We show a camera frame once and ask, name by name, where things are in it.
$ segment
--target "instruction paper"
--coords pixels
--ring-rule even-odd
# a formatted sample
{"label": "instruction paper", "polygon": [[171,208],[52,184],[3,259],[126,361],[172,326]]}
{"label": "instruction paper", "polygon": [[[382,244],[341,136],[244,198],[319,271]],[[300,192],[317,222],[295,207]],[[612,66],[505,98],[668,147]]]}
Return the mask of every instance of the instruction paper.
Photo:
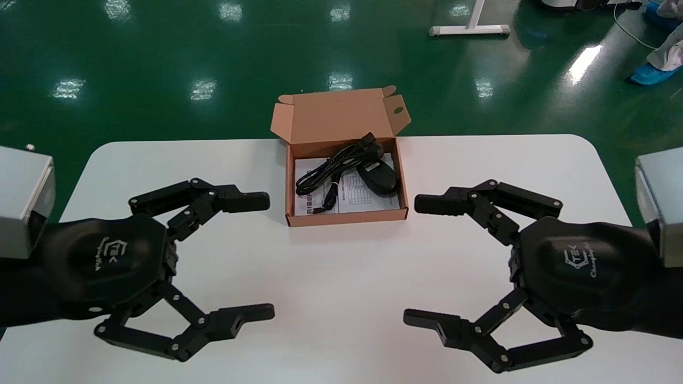
{"label": "instruction paper", "polygon": [[[387,153],[382,160],[393,169],[391,154]],[[327,159],[300,159],[294,161],[294,179],[298,180],[321,166]],[[294,194],[294,214],[296,216],[312,215],[313,208],[321,207],[327,191],[332,182],[328,179],[322,187],[309,195],[299,196]],[[379,196],[365,185],[355,168],[341,174],[337,203],[334,208],[320,213],[329,215],[333,213],[370,212],[373,210],[399,209],[396,193],[387,196]]]}

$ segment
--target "gray object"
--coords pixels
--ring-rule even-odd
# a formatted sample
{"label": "gray object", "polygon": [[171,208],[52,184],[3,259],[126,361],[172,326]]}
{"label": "gray object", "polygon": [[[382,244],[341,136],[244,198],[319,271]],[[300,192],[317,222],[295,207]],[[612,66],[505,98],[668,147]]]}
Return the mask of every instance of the gray object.
{"label": "gray object", "polygon": [[[576,6],[580,0],[541,0],[544,5],[557,10],[579,10]],[[628,4],[632,0],[609,0],[607,5]]]}
{"label": "gray object", "polygon": [[52,157],[0,146],[0,258],[27,259],[55,205]]}
{"label": "gray object", "polygon": [[636,159],[638,207],[667,268],[683,266],[683,147]]}

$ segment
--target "person's leg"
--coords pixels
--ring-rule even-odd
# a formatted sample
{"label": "person's leg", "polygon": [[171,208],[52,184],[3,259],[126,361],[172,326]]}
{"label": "person's leg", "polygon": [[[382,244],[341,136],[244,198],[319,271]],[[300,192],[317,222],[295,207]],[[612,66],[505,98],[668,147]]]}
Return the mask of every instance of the person's leg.
{"label": "person's leg", "polygon": [[661,5],[648,4],[645,9],[645,18],[667,31],[673,31],[683,23],[678,16],[678,5],[673,0],[665,0]]}
{"label": "person's leg", "polygon": [[648,63],[635,70],[630,80],[641,85],[661,83],[683,68],[683,25],[647,56]]}

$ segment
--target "white cable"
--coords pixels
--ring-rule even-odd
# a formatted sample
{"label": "white cable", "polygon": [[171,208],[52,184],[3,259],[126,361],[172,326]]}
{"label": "white cable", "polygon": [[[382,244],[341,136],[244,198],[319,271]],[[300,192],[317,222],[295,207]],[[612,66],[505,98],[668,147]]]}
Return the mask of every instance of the white cable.
{"label": "white cable", "polygon": [[629,31],[626,30],[626,28],[624,28],[621,24],[619,24],[619,21],[617,20],[617,6],[616,5],[614,6],[614,22],[617,23],[617,25],[619,25],[619,28],[621,28],[622,31],[626,32],[627,35],[632,37],[633,40],[636,40],[637,42],[641,43],[643,46],[648,47],[649,49],[657,49],[656,47],[654,47],[652,45],[647,45],[646,43],[642,42],[640,39],[635,37],[633,35],[633,33],[630,33]]}

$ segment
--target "black robotic gripper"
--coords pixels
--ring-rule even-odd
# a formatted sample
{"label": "black robotic gripper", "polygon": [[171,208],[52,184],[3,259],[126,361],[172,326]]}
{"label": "black robotic gripper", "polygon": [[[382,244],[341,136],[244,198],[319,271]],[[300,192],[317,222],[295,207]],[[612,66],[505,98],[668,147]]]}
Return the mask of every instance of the black robotic gripper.
{"label": "black robotic gripper", "polygon": [[[493,372],[576,357],[593,346],[576,325],[683,338],[683,268],[666,269],[647,230],[609,223],[558,220],[557,199],[488,180],[444,195],[418,195],[415,210],[469,215],[511,245],[511,293],[474,322],[459,316],[405,310],[404,323],[435,330],[448,348],[471,351]],[[534,223],[520,231],[499,208]],[[506,349],[491,333],[521,307],[560,337]]]}
{"label": "black robotic gripper", "polygon": [[[27,260],[0,260],[0,327],[65,318],[110,317],[94,329],[115,346],[187,361],[209,342],[234,339],[244,323],[275,317],[272,304],[203,313],[171,284],[176,241],[183,241],[218,212],[267,210],[265,192],[194,178],[129,200],[133,215],[48,224]],[[183,208],[168,221],[154,216]],[[168,338],[126,327],[126,321],[166,300],[190,325]]]}

